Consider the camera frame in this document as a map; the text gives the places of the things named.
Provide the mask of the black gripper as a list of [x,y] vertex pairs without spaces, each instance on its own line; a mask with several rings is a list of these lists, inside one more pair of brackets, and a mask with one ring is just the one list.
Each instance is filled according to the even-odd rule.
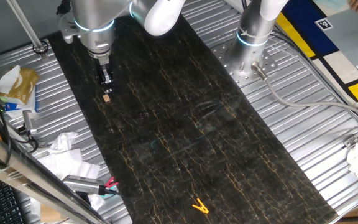
[[98,69],[98,79],[101,83],[102,89],[104,93],[110,93],[113,91],[113,81],[114,81],[114,75],[113,71],[110,67],[110,64],[100,65],[97,64]]

